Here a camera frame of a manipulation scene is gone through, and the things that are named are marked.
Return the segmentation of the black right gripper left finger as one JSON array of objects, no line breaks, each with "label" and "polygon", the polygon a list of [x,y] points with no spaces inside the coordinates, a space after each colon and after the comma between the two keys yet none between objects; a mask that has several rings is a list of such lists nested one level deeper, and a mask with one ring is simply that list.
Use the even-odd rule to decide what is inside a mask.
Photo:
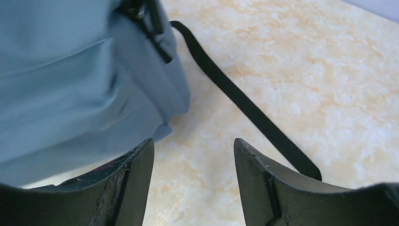
[{"label": "black right gripper left finger", "polygon": [[88,173],[32,189],[0,186],[3,226],[140,226],[154,163],[147,139]]}]

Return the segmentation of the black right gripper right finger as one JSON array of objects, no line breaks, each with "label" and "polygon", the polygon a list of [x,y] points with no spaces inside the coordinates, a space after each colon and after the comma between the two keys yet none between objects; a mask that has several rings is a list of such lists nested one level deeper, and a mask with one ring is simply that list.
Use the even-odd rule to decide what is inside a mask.
[{"label": "black right gripper right finger", "polygon": [[240,199],[248,226],[396,226],[399,185],[349,189],[302,175],[234,141]]}]

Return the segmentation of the blue student backpack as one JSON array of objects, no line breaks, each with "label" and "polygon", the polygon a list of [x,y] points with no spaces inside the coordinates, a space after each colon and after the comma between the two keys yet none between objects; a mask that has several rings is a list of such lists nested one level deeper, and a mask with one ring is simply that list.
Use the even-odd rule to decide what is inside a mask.
[{"label": "blue student backpack", "polygon": [[197,65],[302,174],[320,170],[158,0],[0,3],[0,181],[23,186],[171,132],[190,91],[173,29]]}]

